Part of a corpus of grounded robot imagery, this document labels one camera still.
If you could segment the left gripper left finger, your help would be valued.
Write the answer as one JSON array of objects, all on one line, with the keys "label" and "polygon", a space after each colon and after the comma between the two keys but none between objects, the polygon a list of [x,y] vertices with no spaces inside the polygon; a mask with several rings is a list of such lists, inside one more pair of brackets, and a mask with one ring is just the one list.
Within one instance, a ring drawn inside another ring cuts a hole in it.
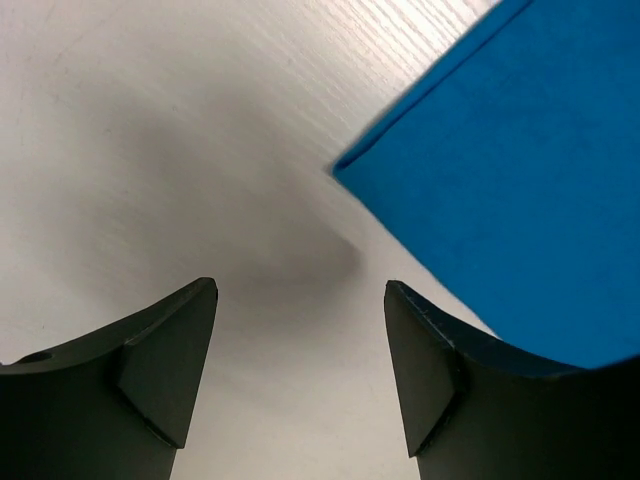
[{"label": "left gripper left finger", "polygon": [[1,368],[4,479],[168,479],[184,448],[218,290],[154,305]]}]

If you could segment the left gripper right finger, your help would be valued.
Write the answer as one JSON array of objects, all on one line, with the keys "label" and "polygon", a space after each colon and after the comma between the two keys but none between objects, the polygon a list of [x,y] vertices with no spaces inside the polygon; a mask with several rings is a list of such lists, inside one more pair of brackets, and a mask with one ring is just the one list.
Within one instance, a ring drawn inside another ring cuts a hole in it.
[{"label": "left gripper right finger", "polygon": [[407,449],[424,479],[635,479],[639,361],[583,369],[514,347],[401,281],[384,312]]}]

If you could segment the blue t shirt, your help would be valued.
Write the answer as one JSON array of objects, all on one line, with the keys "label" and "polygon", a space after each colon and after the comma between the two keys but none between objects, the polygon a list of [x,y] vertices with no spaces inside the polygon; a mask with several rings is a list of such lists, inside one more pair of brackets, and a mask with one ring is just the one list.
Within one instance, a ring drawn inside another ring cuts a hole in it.
[{"label": "blue t shirt", "polygon": [[639,5],[503,1],[334,165],[498,337],[639,352]]}]

